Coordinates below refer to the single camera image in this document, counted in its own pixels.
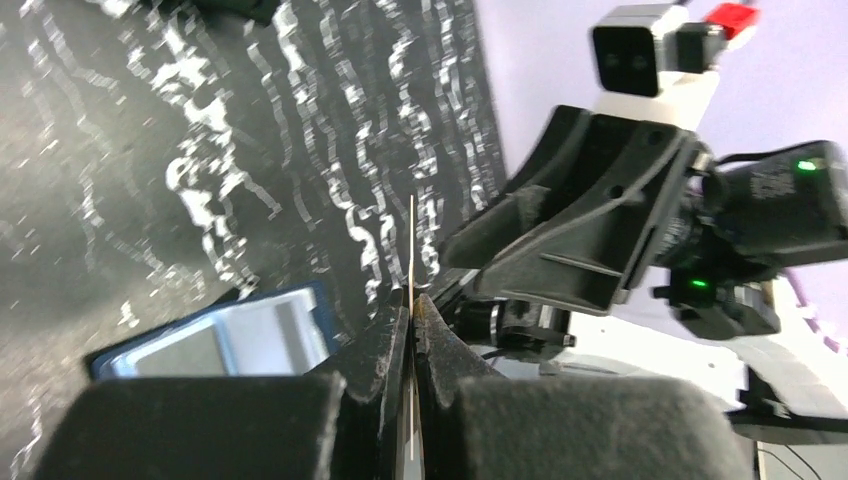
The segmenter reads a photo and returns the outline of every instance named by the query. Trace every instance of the black plastic mount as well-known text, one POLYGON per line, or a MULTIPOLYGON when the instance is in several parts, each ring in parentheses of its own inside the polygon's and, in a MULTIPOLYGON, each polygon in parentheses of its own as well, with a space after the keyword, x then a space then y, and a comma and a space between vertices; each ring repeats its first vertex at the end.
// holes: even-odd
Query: black plastic mount
POLYGON ((698 338, 726 341, 750 335, 780 333, 780 317, 762 288, 719 283, 689 271, 672 270, 669 286, 655 288, 675 318, 698 338))
POLYGON ((443 244, 479 294, 606 315, 654 260, 705 152, 692 132, 560 106, 503 193, 443 244))
POLYGON ((724 29, 706 22, 683 24, 674 33, 674 40, 671 51, 675 69, 695 74, 712 68, 728 44, 724 29))

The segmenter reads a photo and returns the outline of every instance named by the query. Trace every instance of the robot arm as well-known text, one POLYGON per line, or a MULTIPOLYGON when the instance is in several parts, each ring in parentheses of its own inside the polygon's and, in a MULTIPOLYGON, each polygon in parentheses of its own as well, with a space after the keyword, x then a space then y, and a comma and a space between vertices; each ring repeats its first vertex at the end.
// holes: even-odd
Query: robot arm
MULTIPOLYGON (((551 361, 543 373, 683 378, 727 411, 762 413, 757 421, 845 430, 810 419, 848 418, 848 359, 803 318, 781 276, 848 258, 844 161, 829 142, 714 159, 691 132, 719 84, 717 56, 750 39, 758 12, 724 4, 705 22, 687 16, 678 5, 628 6, 595 27, 605 91, 594 110, 554 112, 501 197, 447 240, 443 263, 477 269, 475 294, 505 299, 504 311, 526 303, 565 312, 555 328, 540 328, 539 315, 491 316, 497 346, 536 348, 537 360, 551 361), (607 316, 649 265, 670 269, 655 296, 709 345, 607 316)), ((780 442, 762 425, 745 432, 772 443, 845 440, 796 427, 780 442)))

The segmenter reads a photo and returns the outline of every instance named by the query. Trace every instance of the black camera body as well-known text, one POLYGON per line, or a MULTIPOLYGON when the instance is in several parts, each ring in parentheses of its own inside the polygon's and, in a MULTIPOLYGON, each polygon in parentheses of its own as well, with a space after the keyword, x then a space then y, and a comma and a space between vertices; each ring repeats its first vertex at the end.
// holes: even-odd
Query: black camera body
POLYGON ((674 5, 626 5, 592 29, 596 71, 610 92, 656 97, 676 81, 675 34, 686 9, 674 5))

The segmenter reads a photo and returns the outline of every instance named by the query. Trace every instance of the screw hole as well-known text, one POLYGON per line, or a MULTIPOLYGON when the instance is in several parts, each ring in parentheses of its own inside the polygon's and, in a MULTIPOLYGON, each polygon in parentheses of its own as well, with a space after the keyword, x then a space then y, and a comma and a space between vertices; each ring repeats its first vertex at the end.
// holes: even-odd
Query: screw hole
POLYGON ((659 130, 654 130, 653 132, 648 134, 648 145, 656 146, 662 142, 662 139, 665 135, 659 130))
POLYGON ((607 195, 610 198, 621 198, 621 196, 624 195, 624 187, 622 187, 621 185, 611 187, 609 190, 607 190, 607 195))

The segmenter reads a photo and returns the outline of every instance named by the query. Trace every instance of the red connector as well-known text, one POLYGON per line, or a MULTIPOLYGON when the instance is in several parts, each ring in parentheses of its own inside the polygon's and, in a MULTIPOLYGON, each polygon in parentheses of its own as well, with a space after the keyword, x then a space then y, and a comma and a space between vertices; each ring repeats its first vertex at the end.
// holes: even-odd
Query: red connector
POLYGON ((754 26, 760 18, 760 9, 739 3, 722 3, 710 12, 707 22, 721 26, 727 40, 733 40, 745 29, 754 26))

